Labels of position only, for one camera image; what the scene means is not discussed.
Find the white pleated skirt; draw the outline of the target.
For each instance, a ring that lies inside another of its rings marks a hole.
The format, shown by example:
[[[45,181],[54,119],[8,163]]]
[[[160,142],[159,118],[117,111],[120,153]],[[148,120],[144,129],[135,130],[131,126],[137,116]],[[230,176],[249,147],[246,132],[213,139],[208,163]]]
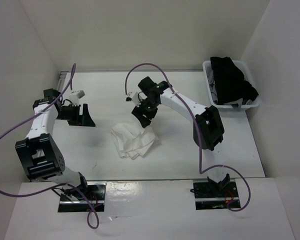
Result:
[[[159,138],[155,131],[147,126],[143,128],[138,121],[125,121],[111,128],[111,137],[120,158],[144,157]]]

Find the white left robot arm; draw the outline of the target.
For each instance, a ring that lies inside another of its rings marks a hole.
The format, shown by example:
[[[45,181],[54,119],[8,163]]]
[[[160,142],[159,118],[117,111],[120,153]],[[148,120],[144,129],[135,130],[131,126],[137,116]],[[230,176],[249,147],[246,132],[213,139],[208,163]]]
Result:
[[[50,88],[43,92],[43,98],[36,100],[32,108],[35,118],[25,139],[17,141],[15,150],[27,178],[31,181],[53,182],[63,185],[63,192],[78,200],[92,193],[82,173],[66,166],[62,152],[53,139],[57,120],[67,121],[69,126],[95,127],[87,103],[79,100],[84,91],[73,91],[68,98],[69,105],[58,99],[60,92]]]

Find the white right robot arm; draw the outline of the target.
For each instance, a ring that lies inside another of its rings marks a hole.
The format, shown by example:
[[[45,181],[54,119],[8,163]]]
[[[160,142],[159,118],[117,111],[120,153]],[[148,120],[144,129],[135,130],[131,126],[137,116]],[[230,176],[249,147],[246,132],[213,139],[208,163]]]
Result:
[[[159,105],[169,107],[192,123],[193,140],[201,149],[199,153],[210,164],[218,164],[225,129],[216,107],[199,104],[176,91],[167,81],[156,83],[148,76],[138,87],[145,98],[140,98],[138,92],[126,92],[125,100],[134,103],[131,113],[143,128],[151,124]]]

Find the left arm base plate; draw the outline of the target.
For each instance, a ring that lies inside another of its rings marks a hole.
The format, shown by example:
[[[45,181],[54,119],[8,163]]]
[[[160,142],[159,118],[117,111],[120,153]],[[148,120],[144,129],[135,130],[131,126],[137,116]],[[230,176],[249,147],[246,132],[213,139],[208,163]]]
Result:
[[[87,190],[82,191],[97,213],[105,210],[106,186],[106,182],[88,181]],[[58,190],[60,191],[59,213],[85,213],[91,209],[87,201],[73,188],[58,188]]]

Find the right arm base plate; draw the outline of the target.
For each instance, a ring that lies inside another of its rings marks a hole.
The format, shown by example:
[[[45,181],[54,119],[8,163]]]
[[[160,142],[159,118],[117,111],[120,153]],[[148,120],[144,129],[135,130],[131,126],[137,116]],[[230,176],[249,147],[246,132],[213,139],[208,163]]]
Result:
[[[221,191],[216,190],[208,180],[194,180],[190,192],[194,196],[196,210],[240,209],[241,203],[234,180]]]

